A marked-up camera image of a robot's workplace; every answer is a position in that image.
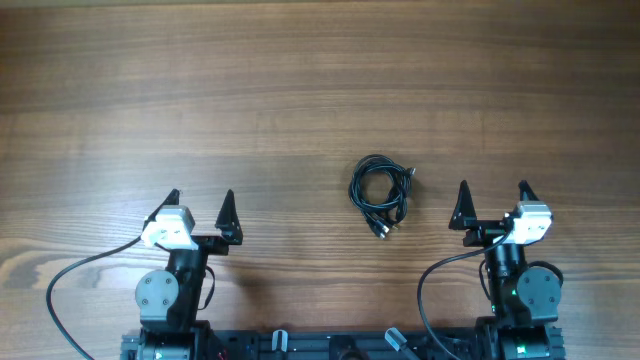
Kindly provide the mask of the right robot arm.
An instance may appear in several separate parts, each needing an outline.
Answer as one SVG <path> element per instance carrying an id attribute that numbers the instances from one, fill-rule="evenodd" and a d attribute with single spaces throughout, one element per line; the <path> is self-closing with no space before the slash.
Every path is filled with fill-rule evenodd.
<path id="1" fill-rule="evenodd" d="M 484 251 L 493 315 L 476 320 L 480 359 L 564 359 L 566 350 L 558 320 L 563 274 L 545 261 L 529 262 L 525 248 L 541 241 L 552 225 L 549 206 L 526 181 L 518 184 L 515 208 L 500 220 L 480 220 L 468 184 L 460 184 L 449 222 L 464 230 L 465 247 Z"/>

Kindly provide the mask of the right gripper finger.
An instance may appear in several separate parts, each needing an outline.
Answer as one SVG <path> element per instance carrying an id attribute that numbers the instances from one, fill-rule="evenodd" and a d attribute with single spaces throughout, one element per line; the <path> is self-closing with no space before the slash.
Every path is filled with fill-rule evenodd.
<path id="1" fill-rule="evenodd" d="M 466 180 L 460 183 L 457 202 L 454 207 L 448 228 L 450 230 L 470 230 L 477 226 L 477 215 L 473 198 Z"/>
<path id="2" fill-rule="evenodd" d="M 528 184 L 526 180 L 521 180 L 518 184 L 519 188 L 519 199 L 521 201 L 538 201 L 539 198 L 536 196 L 531 186 Z"/>

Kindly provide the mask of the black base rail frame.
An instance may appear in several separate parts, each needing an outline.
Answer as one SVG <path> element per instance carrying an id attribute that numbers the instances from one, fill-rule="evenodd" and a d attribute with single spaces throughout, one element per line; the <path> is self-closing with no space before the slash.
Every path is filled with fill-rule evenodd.
<path id="1" fill-rule="evenodd" d="M 567 357 L 561 330 L 441 328 L 438 339 L 459 359 L 551 359 Z M 202 352 L 185 338 L 125 335 L 122 359 L 445 359 L 432 338 L 420 331 L 287 332 L 216 331 Z"/>

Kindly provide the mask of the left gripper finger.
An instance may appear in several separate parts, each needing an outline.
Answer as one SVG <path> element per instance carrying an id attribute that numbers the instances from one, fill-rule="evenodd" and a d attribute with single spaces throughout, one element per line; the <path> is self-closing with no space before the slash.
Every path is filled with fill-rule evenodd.
<path id="1" fill-rule="evenodd" d="M 226 193 L 215 227 L 220 231 L 220 236 L 226 242 L 231 245 L 242 244 L 243 231 L 236 210 L 235 195 L 231 189 Z"/>
<path id="2" fill-rule="evenodd" d="M 162 206 L 167 205 L 178 205 L 180 201 L 180 191 L 178 189 L 173 189 L 169 195 L 162 202 Z"/>

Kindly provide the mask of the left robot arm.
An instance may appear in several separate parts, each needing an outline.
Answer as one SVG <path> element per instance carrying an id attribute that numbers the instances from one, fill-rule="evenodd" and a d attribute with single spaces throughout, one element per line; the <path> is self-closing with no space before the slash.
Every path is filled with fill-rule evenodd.
<path id="1" fill-rule="evenodd" d="M 200 301 L 204 279 L 213 275 L 208 257 L 226 256 L 229 247 L 240 245 L 243 231 L 236 211 L 234 192 L 229 190 L 215 227 L 218 235 L 194 235 L 195 220 L 180 203 L 174 189 L 144 221 L 141 239 L 147 247 L 165 249 L 164 269 L 145 274 L 135 289 L 141 329 L 122 337 L 122 360 L 227 359 L 226 346 L 197 313 L 212 296 Z"/>

